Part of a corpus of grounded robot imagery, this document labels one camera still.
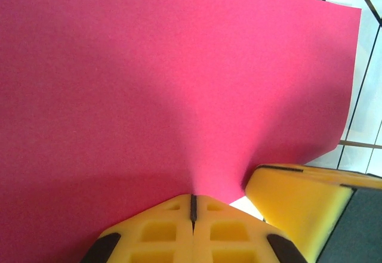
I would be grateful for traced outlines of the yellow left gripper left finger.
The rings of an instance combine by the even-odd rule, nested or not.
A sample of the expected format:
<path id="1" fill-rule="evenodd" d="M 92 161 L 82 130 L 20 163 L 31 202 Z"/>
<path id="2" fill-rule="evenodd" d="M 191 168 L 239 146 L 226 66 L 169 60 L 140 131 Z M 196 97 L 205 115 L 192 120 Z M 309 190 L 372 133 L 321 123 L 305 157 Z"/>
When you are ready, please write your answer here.
<path id="1" fill-rule="evenodd" d="M 192 205 L 176 196 L 104 230 L 81 262 L 192 262 Z"/>

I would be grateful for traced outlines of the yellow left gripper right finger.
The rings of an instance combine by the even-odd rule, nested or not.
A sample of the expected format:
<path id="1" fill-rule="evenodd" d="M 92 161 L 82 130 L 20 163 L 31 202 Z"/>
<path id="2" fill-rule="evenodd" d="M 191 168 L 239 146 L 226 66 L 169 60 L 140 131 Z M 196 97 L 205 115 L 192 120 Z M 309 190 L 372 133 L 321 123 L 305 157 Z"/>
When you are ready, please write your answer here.
<path id="1" fill-rule="evenodd" d="M 193 262 L 306 262 L 284 234 L 250 214 L 198 196 Z"/>

